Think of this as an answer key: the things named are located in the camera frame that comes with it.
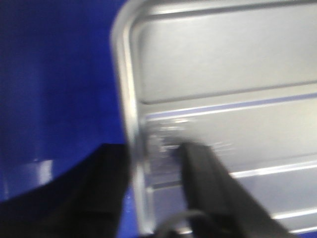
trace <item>blue plastic surface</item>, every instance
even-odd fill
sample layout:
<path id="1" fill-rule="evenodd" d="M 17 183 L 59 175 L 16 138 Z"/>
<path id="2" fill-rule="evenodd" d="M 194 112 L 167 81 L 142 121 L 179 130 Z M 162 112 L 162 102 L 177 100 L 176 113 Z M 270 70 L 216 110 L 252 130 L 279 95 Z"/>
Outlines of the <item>blue plastic surface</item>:
<path id="1" fill-rule="evenodd" d="M 124 0 L 0 1 L 0 200 L 124 143 L 109 33 Z M 119 237 L 136 234 L 129 191 Z"/>

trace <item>metal case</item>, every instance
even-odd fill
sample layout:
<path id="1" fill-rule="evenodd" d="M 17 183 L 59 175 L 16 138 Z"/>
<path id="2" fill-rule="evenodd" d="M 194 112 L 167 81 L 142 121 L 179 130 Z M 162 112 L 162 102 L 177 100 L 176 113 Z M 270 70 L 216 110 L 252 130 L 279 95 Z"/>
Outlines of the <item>metal case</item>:
<path id="1" fill-rule="evenodd" d="M 186 140 L 290 231 L 317 230 L 316 1 L 132 0 L 112 47 L 140 232 L 185 209 Z"/>

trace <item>black object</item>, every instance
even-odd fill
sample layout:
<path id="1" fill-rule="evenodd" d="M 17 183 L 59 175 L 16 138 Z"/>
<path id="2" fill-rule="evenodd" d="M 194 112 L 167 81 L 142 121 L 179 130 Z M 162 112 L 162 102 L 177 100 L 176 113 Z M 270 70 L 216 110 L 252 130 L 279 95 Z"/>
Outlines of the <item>black object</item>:
<path id="1" fill-rule="evenodd" d="M 115 237 L 128 167 L 124 145 L 100 146 L 47 185 L 0 203 L 0 237 Z"/>
<path id="2" fill-rule="evenodd" d="M 210 147 L 185 143 L 180 147 L 182 182 L 189 209 L 209 215 L 218 225 L 218 238 L 295 238 L 273 220 L 233 179 Z M 192 221 L 197 237 L 215 237 Z"/>

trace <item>blue background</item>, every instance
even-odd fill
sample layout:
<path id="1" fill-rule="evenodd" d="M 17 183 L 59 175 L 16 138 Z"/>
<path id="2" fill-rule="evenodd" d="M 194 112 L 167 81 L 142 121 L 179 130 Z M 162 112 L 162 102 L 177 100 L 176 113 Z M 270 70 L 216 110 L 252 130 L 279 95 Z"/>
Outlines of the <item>blue background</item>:
<path id="1" fill-rule="evenodd" d="M 123 3 L 0 1 L 0 201 L 51 181 L 101 143 L 124 143 L 109 45 Z M 119 238 L 137 234 L 132 197 L 129 189 Z"/>

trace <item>aluminum surface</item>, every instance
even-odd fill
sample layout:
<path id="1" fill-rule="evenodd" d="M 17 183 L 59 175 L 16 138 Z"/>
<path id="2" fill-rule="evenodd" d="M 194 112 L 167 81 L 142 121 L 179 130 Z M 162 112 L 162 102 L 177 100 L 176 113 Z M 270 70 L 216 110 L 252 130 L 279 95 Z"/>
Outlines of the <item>aluminum surface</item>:
<path id="1" fill-rule="evenodd" d="M 212 147 L 292 232 L 317 230 L 317 3 L 130 1 L 112 46 L 139 230 L 185 209 L 175 149 Z"/>

